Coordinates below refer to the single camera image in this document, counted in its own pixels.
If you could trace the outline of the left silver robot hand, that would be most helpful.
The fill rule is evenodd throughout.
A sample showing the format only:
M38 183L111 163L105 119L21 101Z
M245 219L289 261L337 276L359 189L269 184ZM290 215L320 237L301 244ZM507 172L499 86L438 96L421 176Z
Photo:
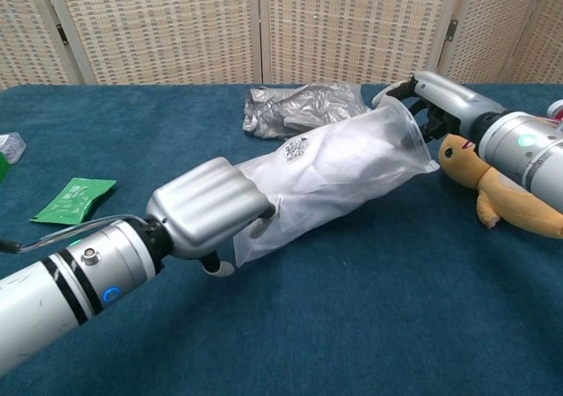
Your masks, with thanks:
M213 158L156 189L146 214L164 227L171 255L198 260L214 277L226 277L233 265L216 249L246 227L260 236L278 213L278 205L226 158Z

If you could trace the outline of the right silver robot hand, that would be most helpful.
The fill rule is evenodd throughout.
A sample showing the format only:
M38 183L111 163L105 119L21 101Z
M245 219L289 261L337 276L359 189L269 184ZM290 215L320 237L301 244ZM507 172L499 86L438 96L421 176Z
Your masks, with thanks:
M415 98L408 108L411 115L427 111L428 122L420 126L427 143L447 134L481 137L508 113L501 104L429 70L417 71L410 79L387 86L372 99L372 105L377 106L385 96L400 101Z

